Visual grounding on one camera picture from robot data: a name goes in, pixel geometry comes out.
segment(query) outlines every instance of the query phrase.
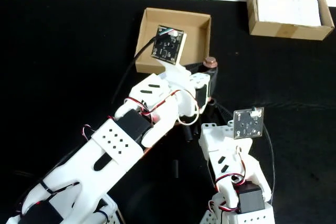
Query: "robotic arm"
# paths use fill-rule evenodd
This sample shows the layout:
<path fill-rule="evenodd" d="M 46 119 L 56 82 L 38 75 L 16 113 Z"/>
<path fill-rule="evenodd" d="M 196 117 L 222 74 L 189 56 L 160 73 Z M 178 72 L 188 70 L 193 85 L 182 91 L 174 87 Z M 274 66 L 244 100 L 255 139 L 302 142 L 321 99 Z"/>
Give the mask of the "robotic arm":
<path fill-rule="evenodd" d="M 248 154 L 252 139 L 234 139 L 234 131 L 234 120 L 224 126 L 202 125 L 199 144 L 217 193 L 201 224 L 275 223 L 267 203 L 271 190 L 259 162 Z"/>
<path fill-rule="evenodd" d="M 114 117 L 107 119 L 69 160 L 45 176 L 26 196 L 20 214 L 7 224 L 120 223 L 118 206 L 107 192 L 176 123 L 188 126 L 197 121 L 216 82 L 217 63 L 211 57 L 193 74 L 179 64 L 185 33 L 160 26 L 157 37 L 152 56 L 165 72 L 151 74 L 135 85 Z M 234 140 L 233 126 L 233 122 L 227 126 L 202 125 L 200 146 L 212 166 L 218 193 L 209 202 L 201 223 L 244 223 L 242 216 L 260 211 L 274 222 L 271 205 L 266 202 L 271 195 L 269 186 L 259 163 L 248 155 L 252 140 Z M 95 168 L 106 155 L 109 161 Z M 244 189 L 249 185 L 246 181 L 257 187 Z M 243 192 L 251 190 L 256 191 L 253 202 L 260 204 L 258 210 L 245 204 L 250 201 Z"/>
<path fill-rule="evenodd" d="M 119 222 L 117 205 L 107 192 L 176 121 L 184 125 L 197 121 L 217 73 L 217 68 L 211 68 L 210 74 L 207 69 L 191 74 L 179 64 L 185 33 L 165 27 L 157 33 L 152 55 L 166 71 L 134 86 L 114 117 L 28 193 L 20 215 L 8 224 Z M 109 162 L 95 169 L 106 154 Z"/>

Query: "white bracket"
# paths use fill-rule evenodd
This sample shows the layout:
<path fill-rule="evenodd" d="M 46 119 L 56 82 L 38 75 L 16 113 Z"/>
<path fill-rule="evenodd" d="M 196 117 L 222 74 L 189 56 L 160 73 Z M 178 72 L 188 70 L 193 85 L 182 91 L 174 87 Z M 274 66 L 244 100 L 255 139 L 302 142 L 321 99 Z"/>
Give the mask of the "white bracket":
<path fill-rule="evenodd" d="M 92 136 L 100 147 L 127 172 L 142 156 L 142 148 L 112 119 L 108 119 Z"/>

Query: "white robotic arm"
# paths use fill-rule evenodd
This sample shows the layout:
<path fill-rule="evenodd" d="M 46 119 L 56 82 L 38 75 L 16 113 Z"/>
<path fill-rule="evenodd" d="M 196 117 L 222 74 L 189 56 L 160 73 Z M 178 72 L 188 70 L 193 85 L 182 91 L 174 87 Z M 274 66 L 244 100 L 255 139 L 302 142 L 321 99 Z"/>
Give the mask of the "white robotic arm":
<path fill-rule="evenodd" d="M 271 190 L 259 162 L 250 156 L 251 138 L 234 139 L 234 122 L 202 125 L 199 144 L 214 175 L 216 193 L 201 224 L 272 224 Z"/>
<path fill-rule="evenodd" d="M 115 218 L 116 204 L 107 195 L 110 188 L 176 121 L 186 125 L 196 122 L 209 100 L 210 76 L 191 74 L 179 64 L 186 37 L 182 34 L 173 38 L 182 38 L 175 64 L 159 60 L 166 72 L 152 74 L 134 86 L 114 118 L 105 121 L 79 151 L 41 180 L 25 198 L 20 215 L 10 218 L 8 224 L 23 223 L 22 217 L 24 223 L 37 223 L 33 215 L 40 204 L 53 209 L 54 217 L 62 224 L 99 224 L 103 217 L 106 221 Z M 183 121 L 188 117 L 191 122 Z M 104 154 L 110 156 L 110 161 L 95 170 Z M 103 206 L 97 208 L 101 201 Z"/>

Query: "electronic component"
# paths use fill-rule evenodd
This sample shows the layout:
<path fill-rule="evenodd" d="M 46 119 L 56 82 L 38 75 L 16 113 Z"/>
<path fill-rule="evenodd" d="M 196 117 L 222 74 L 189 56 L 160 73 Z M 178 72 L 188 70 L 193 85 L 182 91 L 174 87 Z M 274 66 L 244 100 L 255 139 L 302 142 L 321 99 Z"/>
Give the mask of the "electronic component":
<path fill-rule="evenodd" d="M 258 185 L 251 182 L 239 186 L 238 188 L 240 213 L 254 212 L 265 209 L 263 191 Z"/>
<path fill-rule="evenodd" d="M 116 123 L 138 144 L 141 143 L 142 135 L 152 127 L 151 123 L 135 110 L 127 112 Z"/>
<path fill-rule="evenodd" d="M 152 57 L 175 65 L 180 61 L 186 34 L 175 28 L 158 26 L 157 35 L 167 32 L 167 36 L 158 38 L 153 46 Z"/>
<path fill-rule="evenodd" d="M 233 115 L 233 120 L 234 139 L 262 136 L 264 108 L 236 110 Z"/>

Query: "black cable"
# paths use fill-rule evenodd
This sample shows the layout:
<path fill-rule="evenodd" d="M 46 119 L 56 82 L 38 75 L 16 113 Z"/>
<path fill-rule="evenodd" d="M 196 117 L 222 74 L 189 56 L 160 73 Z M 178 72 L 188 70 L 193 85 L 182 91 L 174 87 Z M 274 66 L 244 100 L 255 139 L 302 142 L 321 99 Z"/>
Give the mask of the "black cable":
<path fill-rule="evenodd" d="M 225 108 L 223 105 L 216 103 L 217 107 L 219 108 L 219 110 L 225 112 L 227 115 L 229 115 L 230 117 L 233 117 L 233 114 L 231 113 L 231 111 L 229 111 L 227 108 Z M 268 142 L 268 146 L 269 146 L 269 150 L 271 153 L 271 163 L 272 163 L 272 175 L 273 175 L 273 181 L 272 181 L 272 196 L 271 196 L 271 200 L 270 200 L 270 204 L 273 204 L 273 196 L 274 196 L 274 191 L 275 191 L 275 180 L 276 180 L 276 175 L 275 175 L 275 158 L 274 158 L 274 150 L 273 150 L 273 144 L 272 144 L 272 140 L 271 137 L 269 136 L 268 130 L 265 126 L 265 124 L 263 124 L 262 127 L 263 132 L 265 133 L 265 138 L 267 139 Z"/>
<path fill-rule="evenodd" d="M 271 137 L 269 136 L 268 130 L 265 126 L 265 124 L 263 125 L 263 131 L 265 133 L 265 137 L 268 141 L 268 146 L 269 146 L 269 150 L 271 152 L 271 159 L 272 159 L 272 172 L 273 172 L 273 184 L 272 184 L 272 195 L 271 195 L 271 201 L 270 204 L 273 204 L 273 195 L 274 195 L 274 190 L 275 190 L 275 159 L 274 159 L 274 150 L 273 150 L 273 144 L 271 141 Z"/>
<path fill-rule="evenodd" d="M 103 214 L 103 215 L 105 216 L 105 218 L 106 218 L 106 222 L 105 222 L 105 224 L 109 223 L 109 217 L 108 217 L 107 213 L 105 213 L 105 212 L 102 211 L 102 210 L 97 210 L 97 211 L 95 211 L 95 212 L 99 212 L 99 213 Z"/>
<path fill-rule="evenodd" d="M 159 39 L 159 38 L 163 38 L 163 37 L 165 37 L 166 35 L 168 35 L 168 33 L 166 33 L 166 34 L 162 34 L 162 35 L 158 34 L 158 35 L 154 36 L 153 38 L 151 38 L 151 39 L 147 42 L 146 45 L 143 46 L 143 48 L 141 48 L 141 49 L 139 50 L 138 53 L 136 53 L 136 55 L 134 56 L 133 60 L 131 61 L 131 63 L 130 63 L 130 64 L 128 65 L 128 67 L 126 68 L 126 71 L 125 71 L 124 75 L 122 76 L 121 80 L 119 81 L 119 84 L 118 84 L 117 88 L 115 89 L 114 95 L 113 95 L 113 97 L 112 97 L 111 104 L 114 104 L 114 102 L 115 102 L 115 100 L 116 100 L 116 98 L 117 98 L 117 96 L 118 96 L 118 94 L 119 94 L 119 92 L 120 92 L 120 89 L 121 89 L 123 83 L 125 82 L 125 79 L 126 79 L 126 77 L 127 77 L 127 75 L 128 75 L 128 72 L 131 70 L 131 68 L 132 68 L 133 65 L 135 64 L 136 60 L 137 60 L 137 59 L 140 57 L 140 55 L 147 49 L 147 47 L 149 47 L 151 44 L 153 44 L 157 39 Z"/>

